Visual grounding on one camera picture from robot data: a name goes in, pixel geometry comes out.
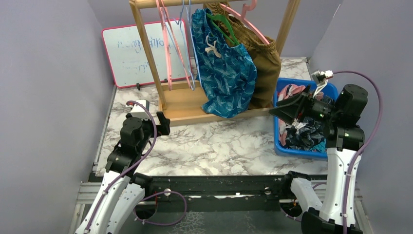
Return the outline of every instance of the wooden rack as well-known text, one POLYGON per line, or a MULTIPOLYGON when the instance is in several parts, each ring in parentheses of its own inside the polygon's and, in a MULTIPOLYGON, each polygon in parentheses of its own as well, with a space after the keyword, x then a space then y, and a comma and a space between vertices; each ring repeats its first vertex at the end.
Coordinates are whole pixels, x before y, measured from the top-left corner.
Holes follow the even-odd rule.
MULTIPOLYGON (((203 4, 223 2, 223 0, 192 0, 191 4, 203 4)), ((132 9, 133 17, 136 22, 136 27, 141 38, 142 46, 144 48, 146 57, 148 59, 149 68, 155 82, 156 90, 159 95, 159 110, 164 112, 166 118, 171 120, 171 126, 195 124, 212 122, 219 120, 226 120, 212 114, 206 114, 201 106, 208 101, 202 87, 199 82, 195 84, 195 90, 191 90, 188 87, 186 81, 177 81, 172 83, 172 91, 168 89, 168 84, 163 83, 159 79, 158 71, 156 70, 155 61, 153 59, 152 50, 148 40, 148 34, 144 27, 144 21, 140 9, 155 8, 155 0, 129 0, 129 4, 132 9)), ((164 0, 165 6, 178 6, 182 5, 182 0, 164 0)), ((285 10, 284 17, 282 19, 280 30, 278 31, 276 39, 276 48, 279 54, 281 54, 287 39, 290 27, 293 23, 296 15, 300 0, 289 0, 287 9, 285 10)), ((247 110, 236 115, 234 118, 246 118, 255 116, 264 116, 268 114, 270 107, 262 109, 247 110)))

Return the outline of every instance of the white drawstring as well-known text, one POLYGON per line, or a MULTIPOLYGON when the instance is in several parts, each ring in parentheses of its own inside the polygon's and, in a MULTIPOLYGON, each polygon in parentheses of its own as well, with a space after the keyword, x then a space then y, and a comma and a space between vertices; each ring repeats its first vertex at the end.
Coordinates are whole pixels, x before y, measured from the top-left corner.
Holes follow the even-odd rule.
POLYGON ((221 58, 221 54, 218 52, 218 50, 217 50, 217 48, 216 48, 216 46, 215 46, 215 45, 217 44, 217 41, 214 41, 214 45, 209 44, 209 43, 208 43, 208 35, 207 35, 207 36, 206 36, 206 44, 207 44, 209 47, 206 47, 206 48, 205 48, 205 52, 209 53, 210 51, 213 51, 214 54, 215 54, 215 56, 221 58))

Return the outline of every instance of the marble table top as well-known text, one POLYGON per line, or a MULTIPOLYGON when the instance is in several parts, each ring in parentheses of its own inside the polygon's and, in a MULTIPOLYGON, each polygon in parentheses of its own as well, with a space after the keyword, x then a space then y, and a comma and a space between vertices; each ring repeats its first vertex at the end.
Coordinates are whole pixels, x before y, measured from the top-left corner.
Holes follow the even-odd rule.
MULTIPOLYGON (((280 77, 310 80, 304 58, 282 58, 280 77)), ((117 89, 104 136, 96 176, 103 176, 108 155, 119 141, 128 100, 146 99, 156 116, 154 85, 117 89)), ((327 162, 278 156, 274 152, 273 117, 252 117, 171 127, 137 171, 149 176, 283 175, 290 170, 327 174, 327 162)))

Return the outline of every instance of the blue plastic bin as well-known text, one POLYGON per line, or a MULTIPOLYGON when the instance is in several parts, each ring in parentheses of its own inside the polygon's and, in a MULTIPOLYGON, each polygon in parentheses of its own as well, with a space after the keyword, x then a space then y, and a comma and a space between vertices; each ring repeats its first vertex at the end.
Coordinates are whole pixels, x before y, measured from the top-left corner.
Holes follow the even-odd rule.
MULTIPOLYGON (((288 84, 305 85, 305 86, 310 84, 311 90, 316 89, 316 83, 314 81, 302 80, 302 79, 291 79, 291 78, 278 78, 277 87, 276 87, 275 94, 274 94, 274 104, 277 103, 277 100, 278 100, 277 93, 281 92, 281 90, 288 84)), ((327 86, 324 87, 322 92, 334 100, 336 100, 338 97, 337 88, 331 83, 328 83, 327 86)), ((280 145, 280 142, 278 140, 278 132, 279 132, 278 118, 274 117, 274 145, 275 145, 274 150, 277 155, 297 156, 297 157, 312 158, 312 159, 317 159, 317 160, 327 160, 326 153, 318 153, 318 152, 311 152, 311 151, 304 151, 304 150, 292 150, 292 149, 283 148, 280 145)))

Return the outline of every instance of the wooden pole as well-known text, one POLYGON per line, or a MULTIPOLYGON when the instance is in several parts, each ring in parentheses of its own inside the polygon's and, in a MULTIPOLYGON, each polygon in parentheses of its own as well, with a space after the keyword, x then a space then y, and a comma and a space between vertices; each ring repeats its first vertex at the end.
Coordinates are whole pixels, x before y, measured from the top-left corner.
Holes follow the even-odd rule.
POLYGON ((167 102, 165 99, 164 91, 162 90, 162 85, 161 85, 161 80, 159 79, 158 70, 156 69, 155 59, 153 58, 152 50, 149 45, 148 34, 145 29, 141 11, 139 7, 137 6, 137 4, 130 3, 130 6, 132 9, 133 17, 135 18, 136 27, 138 28, 139 36, 142 41, 142 47, 145 51, 146 58, 148 59, 150 72, 152 73, 153 81, 155 82, 156 90, 158 91, 159 99, 161 101, 159 105, 162 106, 163 110, 166 110, 167 102))
MULTIPOLYGON (((223 1, 242 1, 242 0, 191 0, 191 5, 203 3, 215 3, 223 1)), ((156 2, 154 0, 129 0, 130 4, 136 4, 139 9, 155 8, 156 2)), ((168 6, 182 6, 182 0, 164 0, 165 7, 168 6)), ((189 4, 189 0, 184 1, 185 5, 189 4)))
POLYGON ((282 49, 284 48, 285 41, 287 40, 288 33, 290 32, 291 25, 293 24, 294 17, 296 16, 300 0, 289 0, 287 8, 282 18, 280 30, 278 31, 276 43, 276 49, 281 56, 282 49))

